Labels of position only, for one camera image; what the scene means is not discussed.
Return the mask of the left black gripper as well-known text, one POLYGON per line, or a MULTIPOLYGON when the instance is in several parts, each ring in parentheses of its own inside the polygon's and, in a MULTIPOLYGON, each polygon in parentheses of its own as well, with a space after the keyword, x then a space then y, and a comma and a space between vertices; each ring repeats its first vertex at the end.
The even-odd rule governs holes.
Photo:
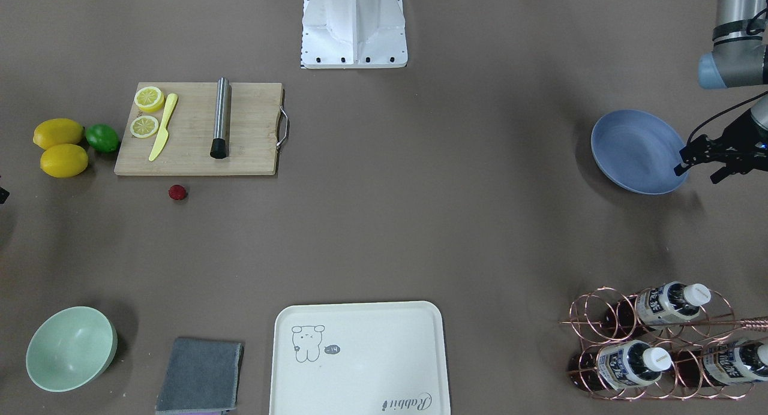
POLYGON ((693 166, 717 161, 724 166, 710 175, 713 184, 725 178, 752 170, 767 171, 766 110, 756 106, 730 123, 717 139, 702 134, 681 148, 681 163, 674 174, 682 176, 693 166))

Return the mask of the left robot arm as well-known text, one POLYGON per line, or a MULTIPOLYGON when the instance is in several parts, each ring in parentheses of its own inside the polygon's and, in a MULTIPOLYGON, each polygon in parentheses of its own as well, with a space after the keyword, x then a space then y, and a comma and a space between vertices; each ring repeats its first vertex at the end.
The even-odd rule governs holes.
MULTIPOLYGON (((729 89, 767 83, 766 0, 718 0, 712 32, 713 48, 700 57, 702 89, 729 89)), ((752 107, 730 123, 717 139, 705 134, 686 140, 674 172, 682 176, 697 164, 722 163, 710 180, 766 171, 766 93, 747 99, 752 107)))

